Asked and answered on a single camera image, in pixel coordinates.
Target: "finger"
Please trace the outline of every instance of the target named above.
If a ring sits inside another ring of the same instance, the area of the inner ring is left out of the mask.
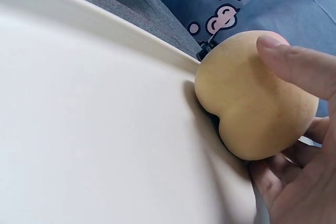
[[[283,189],[281,181],[271,172],[265,160],[249,164],[251,178],[262,196],[268,210]]]
[[[268,158],[267,163],[269,165],[269,169],[285,185],[293,182],[302,171],[300,167],[287,160],[281,154]]]
[[[314,118],[304,136],[322,144],[330,125],[329,117]]]
[[[304,168],[321,149],[316,146],[305,144],[301,141],[296,141],[294,145],[282,151],[284,156],[290,159],[293,163]]]
[[[335,57],[284,45],[269,36],[258,38],[257,49],[263,62],[279,78],[324,100],[336,93]]]

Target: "white tray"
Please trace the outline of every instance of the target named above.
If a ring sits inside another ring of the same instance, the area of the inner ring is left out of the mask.
[[[0,0],[0,223],[261,223],[197,62],[83,0]]]

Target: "fingernail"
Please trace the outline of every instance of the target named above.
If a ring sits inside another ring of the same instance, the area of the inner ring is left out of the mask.
[[[257,43],[263,47],[270,48],[270,49],[276,48],[277,46],[282,44],[280,41],[268,35],[259,36]]]

